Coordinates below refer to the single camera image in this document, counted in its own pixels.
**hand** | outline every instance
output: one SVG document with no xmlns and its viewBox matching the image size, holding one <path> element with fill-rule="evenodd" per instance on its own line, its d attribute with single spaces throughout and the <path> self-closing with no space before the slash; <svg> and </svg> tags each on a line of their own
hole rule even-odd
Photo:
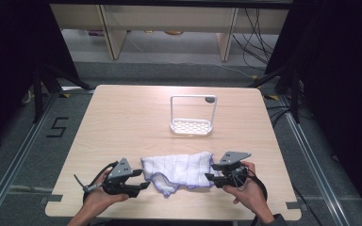
<svg viewBox="0 0 362 226">
<path fill-rule="evenodd" d="M 242 161 L 241 163 L 249 169 L 249 175 L 254 176 L 255 164 L 245 161 Z M 222 189 L 235 196 L 233 204 L 242 203 L 257 215 L 260 222 L 268 224 L 274 221 L 274 217 L 267 205 L 261 188 L 252 179 L 246 179 L 243 190 L 239 190 L 237 187 L 233 186 L 224 186 Z"/>
<path fill-rule="evenodd" d="M 96 180 L 96 184 L 102 183 L 111 169 L 107 169 Z M 128 195 L 108 195 L 103 188 L 95 188 L 85 199 L 83 206 L 78 213 L 69 222 L 69 226 L 88 225 L 92 219 L 102 214 L 110 205 L 115 202 L 123 202 L 128 200 Z"/>
</svg>

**white towel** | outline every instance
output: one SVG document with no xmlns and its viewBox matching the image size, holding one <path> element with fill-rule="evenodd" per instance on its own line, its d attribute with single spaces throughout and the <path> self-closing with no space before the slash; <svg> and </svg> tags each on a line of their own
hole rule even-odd
<svg viewBox="0 0 362 226">
<path fill-rule="evenodd" d="M 154 183 L 164 197 L 175 193 L 180 186 L 188 189 L 195 187 L 212 187 L 205 173 L 218 175 L 211 168 L 212 153 L 178 154 L 144 157 L 141 159 L 146 181 Z"/>
</svg>

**wooden table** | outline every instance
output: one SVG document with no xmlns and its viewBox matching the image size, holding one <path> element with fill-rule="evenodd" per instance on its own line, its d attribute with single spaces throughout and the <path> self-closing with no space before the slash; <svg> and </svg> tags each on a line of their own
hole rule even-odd
<svg viewBox="0 0 362 226">
<path fill-rule="evenodd" d="M 218 104 L 211 135 L 180 137 L 170 130 L 170 97 L 173 94 L 217 95 Z M 218 162 L 226 151 L 249 152 L 247 160 L 256 165 L 256 174 L 269 192 L 273 213 L 287 220 L 298 220 L 300 209 L 288 209 L 296 203 L 288 172 L 280 153 L 272 125 L 257 89 L 99 86 L 74 139 L 53 194 L 60 202 L 49 202 L 45 212 L 52 217 L 72 217 L 82 205 L 83 191 L 74 179 L 84 184 L 108 163 L 126 157 L 131 167 L 141 169 L 140 159 L 166 154 L 213 153 Z M 143 175 L 127 183 L 144 182 Z M 215 186 L 179 189 L 165 199 L 153 185 L 136 199 L 110 206 L 100 217 L 131 219 L 245 220 L 254 214 L 233 196 Z"/>
</svg>

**person's left hand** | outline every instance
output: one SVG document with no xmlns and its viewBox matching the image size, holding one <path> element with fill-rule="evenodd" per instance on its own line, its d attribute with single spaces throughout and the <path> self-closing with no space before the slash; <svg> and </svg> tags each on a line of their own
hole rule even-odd
<svg viewBox="0 0 362 226">
<path fill-rule="evenodd" d="M 96 180 L 96 184 L 102 183 L 111 169 L 107 169 Z M 79 212 L 72 218 L 69 225 L 88 225 L 88 223 L 96 216 L 102 214 L 110 205 L 115 202 L 123 202 L 128 200 L 128 195 L 109 195 L 103 188 L 95 188 L 85 199 L 83 206 Z"/>
</svg>

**white basket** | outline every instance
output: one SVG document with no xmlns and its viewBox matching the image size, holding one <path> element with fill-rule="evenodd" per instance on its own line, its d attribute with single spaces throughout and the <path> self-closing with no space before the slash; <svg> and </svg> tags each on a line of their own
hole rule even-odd
<svg viewBox="0 0 362 226">
<path fill-rule="evenodd" d="M 213 105 L 209 120 L 183 119 L 173 117 L 173 99 L 174 98 L 204 98 L 207 103 Z M 171 123 L 170 128 L 176 135 L 185 136 L 208 136 L 213 129 L 214 114 L 216 112 L 217 97 L 214 95 L 173 95 L 171 102 Z"/>
</svg>

